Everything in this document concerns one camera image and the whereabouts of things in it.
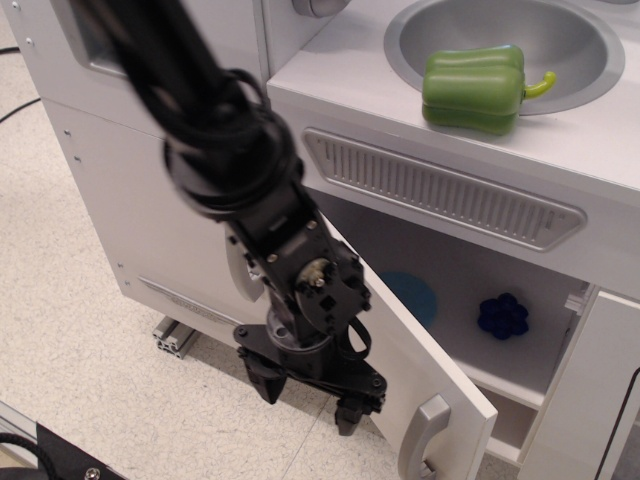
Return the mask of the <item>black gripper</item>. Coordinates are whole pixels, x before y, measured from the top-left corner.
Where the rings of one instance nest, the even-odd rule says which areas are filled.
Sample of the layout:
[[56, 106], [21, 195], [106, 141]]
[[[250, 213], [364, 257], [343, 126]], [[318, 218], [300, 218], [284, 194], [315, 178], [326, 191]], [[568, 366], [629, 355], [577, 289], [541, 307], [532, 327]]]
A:
[[233, 336], [250, 383], [270, 405], [292, 378], [340, 398], [334, 414], [340, 436], [351, 436], [363, 416], [382, 410], [387, 387], [384, 377], [366, 360], [340, 352], [332, 338], [308, 349], [290, 349], [261, 324], [241, 325]]

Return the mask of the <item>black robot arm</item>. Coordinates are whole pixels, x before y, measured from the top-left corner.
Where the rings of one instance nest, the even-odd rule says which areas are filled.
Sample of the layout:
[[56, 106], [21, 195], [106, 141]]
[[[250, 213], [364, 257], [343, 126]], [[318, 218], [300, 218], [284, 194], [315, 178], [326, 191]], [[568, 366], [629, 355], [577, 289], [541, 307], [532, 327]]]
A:
[[234, 331], [250, 382], [269, 403], [288, 379], [337, 399], [343, 436], [381, 410], [385, 379], [350, 334], [370, 307], [360, 259], [334, 238], [303, 186], [303, 163], [283, 119], [246, 71], [220, 67], [177, 1], [78, 1], [113, 48], [165, 133], [164, 162], [200, 215], [226, 224], [269, 290], [262, 324]]

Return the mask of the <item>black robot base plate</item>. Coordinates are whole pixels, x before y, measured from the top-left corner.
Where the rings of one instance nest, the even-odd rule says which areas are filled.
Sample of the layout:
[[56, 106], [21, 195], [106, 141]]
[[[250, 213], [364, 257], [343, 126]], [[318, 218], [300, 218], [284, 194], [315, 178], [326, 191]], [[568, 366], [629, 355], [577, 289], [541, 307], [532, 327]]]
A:
[[1, 445], [11, 445], [36, 458], [35, 467], [2, 467], [2, 479], [124, 479], [111, 466], [40, 423], [36, 423], [34, 435], [2, 432]]

